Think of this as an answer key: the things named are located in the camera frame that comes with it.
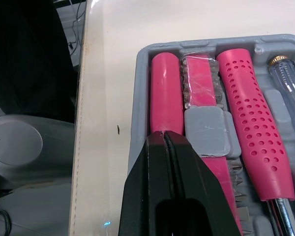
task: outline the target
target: black cable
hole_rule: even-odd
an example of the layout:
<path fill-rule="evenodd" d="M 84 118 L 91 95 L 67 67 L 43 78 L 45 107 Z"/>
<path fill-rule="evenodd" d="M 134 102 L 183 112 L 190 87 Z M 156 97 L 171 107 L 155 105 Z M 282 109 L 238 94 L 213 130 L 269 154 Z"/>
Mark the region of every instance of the black cable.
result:
<path fill-rule="evenodd" d="M 74 30 L 74 23 L 76 22 L 77 23 L 77 27 L 78 27 L 78 20 L 85 14 L 85 9 L 84 9 L 84 11 L 82 12 L 82 14 L 80 16 L 78 16 L 79 15 L 79 10 L 80 10 L 81 3 L 82 3 L 82 0 L 80 0 L 80 3 L 79 3 L 79 6 L 78 6 L 78 9 L 77 9 L 77 14 L 76 14 L 75 20 L 72 22 L 72 27 L 71 28 L 72 28 L 72 31 L 74 33 L 75 40 L 74 40 L 74 42 L 69 42 L 68 45 L 69 44 L 72 44 L 72 43 L 76 43 L 76 45 L 75 45 L 74 50 L 70 54 L 70 56 L 72 56 L 74 54 L 74 52 L 77 50 L 77 47 L 78 47 L 79 42 L 80 42 L 80 45 L 81 45 L 81 41 L 79 40 L 79 37 L 77 36 L 77 34 L 76 34 L 75 30 Z"/>
<path fill-rule="evenodd" d="M 12 221 L 9 216 L 9 213 L 5 210 L 0 210 L 0 215 L 2 215 L 5 222 L 5 233 L 4 236 L 9 236 L 12 229 Z"/>

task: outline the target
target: pink tool handle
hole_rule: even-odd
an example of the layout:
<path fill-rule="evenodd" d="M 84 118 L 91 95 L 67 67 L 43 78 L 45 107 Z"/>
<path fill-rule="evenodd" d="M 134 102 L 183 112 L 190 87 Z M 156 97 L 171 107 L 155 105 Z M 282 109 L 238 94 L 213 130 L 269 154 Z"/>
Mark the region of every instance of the pink tool handle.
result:
<path fill-rule="evenodd" d="M 191 55 L 184 59 L 190 105 L 196 107 L 216 106 L 212 73 L 207 55 Z"/>
<path fill-rule="evenodd" d="M 242 159 L 262 201 L 295 199 L 290 163 L 260 90 L 250 54 L 232 49 L 218 57 Z"/>
<path fill-rule="evenodd" d="M 189 102 L 192 106 L 216 106 L 215 92 L 207 55 L 192 55 L 185 58 L 185 79 L 188 79 Z M 206 166 L 221 184 L 238 229 L 242 235 L 239 214 L 236 207 L 233 184 L 226 157 L 204 157 Z"/>
<path fill-rule="evenodd" d="M 226 157 L 204 157 L 202 158 L 202 160 L 220 182 L 220 185 L 223 189 L 228 205 L 230 206 L 230 209 L 233 213 L 240 234 L 242 235 L 241 223 L 237 211 L 237 206 L 235 203 L 233 184 L 230 176 L 230 170 L 228 169 Z"/>
<path fill-rule="evenodd" d="M 174 54 L 160 53 L 153 58 L 151 69 L 151 132 L 171 130 L 183 134 L 179 60 Z"/>

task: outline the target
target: gray tray compartment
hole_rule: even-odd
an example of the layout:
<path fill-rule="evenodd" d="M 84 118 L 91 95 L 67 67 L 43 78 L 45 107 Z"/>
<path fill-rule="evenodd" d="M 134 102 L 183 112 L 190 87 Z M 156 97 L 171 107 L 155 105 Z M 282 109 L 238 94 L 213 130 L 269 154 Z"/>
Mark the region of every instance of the gray tray compartment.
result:
<path fill-rule="evenodd" d="M 128 172 L 133 167 L 146 137 L 150 134 L 149 80 L 152 58 L 161 52 L 173 53 L 179 59 L 182 59 L 186 54 L 194 52 L 207 53 L 215 57 L 222 51 L 234 48 L 245 48 L 249 50 L 251 54 L 258 83 L 269 104 L 289 155 L 295 185 L 295 131 L 292 127 L 292 122 L 290 121 L 285 104 L 277 103 L 275 99 L 272 98 L 272 94 L 277 92 L 273 91 L 276 87 L 267 70 L 267 62 L 273 56 L 279 54 L 285 54 L 295 61 L 295 35 L 290 34 L 156 43 L 141 49 L 137 55 L 135 72 Z M 227 111 L 227 103 L 224 98 L 225 96 L 223 97 L 224 110 Z M 272 232 L 269 233 L 270 218 L 265 204 L 261 203 L 258 199 L 245 170 L 236 172 L 236 175 L 243 178 L 243 183 L 236 187 L 236 191 L 247 195 L 247 198 L 243 202 L 237 203 L 237 207 L 248 207 L 251 216 L 249 222 L 245 221 L 242 223 L 243 230 L 246 230 L 246 228 L 249 230 L 248 228 L 250 227 L 248 227 L 248 225 L 251 225 L 255 235 L 271 235 Z M 295 202 L 291 203 L 291 207 L 295 215 Z"/>

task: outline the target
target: pink screwdriver handle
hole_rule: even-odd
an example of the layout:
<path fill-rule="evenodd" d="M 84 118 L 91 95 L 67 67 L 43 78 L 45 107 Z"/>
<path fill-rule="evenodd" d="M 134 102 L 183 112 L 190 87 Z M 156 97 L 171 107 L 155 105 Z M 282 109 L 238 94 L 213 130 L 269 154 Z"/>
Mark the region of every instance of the pink screwdriver handle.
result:
<path fill-rule="evenodd" d="M 256 80 L 249 51 L 228 50 L 217 60 L 242 159 L 259 198 L 262 201 L 295 199 L 288 156 Z"/>
<path fill-rule="evenodd" d="M 171 130 L 183 134 L 183 107 L 179 59 L 160 53 L 152 59 L 150 88 L 151 132 Z"/>

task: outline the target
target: white table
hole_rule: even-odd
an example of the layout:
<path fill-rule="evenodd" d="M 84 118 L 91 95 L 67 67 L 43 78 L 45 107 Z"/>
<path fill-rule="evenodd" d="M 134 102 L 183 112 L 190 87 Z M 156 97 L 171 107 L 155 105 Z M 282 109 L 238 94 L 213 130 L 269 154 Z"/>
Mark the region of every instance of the white table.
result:
<path fill-rule="evenodd" d="M 295 0 L 88 0 L 69 235 L 118 235 L 141 48 L 276 33 L 295 34 Z"/>

